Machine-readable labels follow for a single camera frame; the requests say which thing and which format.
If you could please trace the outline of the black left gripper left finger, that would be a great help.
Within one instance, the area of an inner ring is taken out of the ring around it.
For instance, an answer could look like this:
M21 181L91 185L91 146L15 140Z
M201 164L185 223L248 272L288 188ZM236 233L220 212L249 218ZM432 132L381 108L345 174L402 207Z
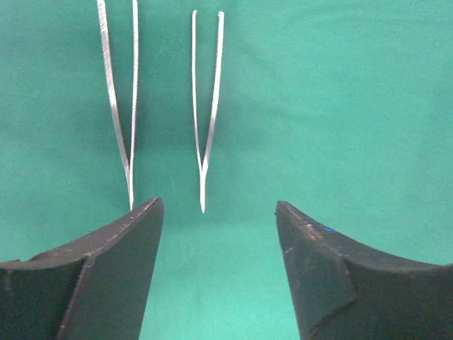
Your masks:
M164 221L153 198L28 261L1 264L2 339L138 339Z

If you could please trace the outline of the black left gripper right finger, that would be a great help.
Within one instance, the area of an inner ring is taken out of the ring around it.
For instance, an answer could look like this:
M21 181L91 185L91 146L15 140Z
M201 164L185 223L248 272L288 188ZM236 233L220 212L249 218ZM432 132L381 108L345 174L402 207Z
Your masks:
M285 201L277 233L301 339L451 339L452 267L394 256Z

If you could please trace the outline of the green surgical cloth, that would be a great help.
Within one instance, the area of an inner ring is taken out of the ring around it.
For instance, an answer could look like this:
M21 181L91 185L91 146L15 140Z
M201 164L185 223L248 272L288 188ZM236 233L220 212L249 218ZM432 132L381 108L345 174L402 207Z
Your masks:
M451 1L140 1L142 339L297 339L277 201L452 262ZM94 1L1 2L1 259L129 210Z

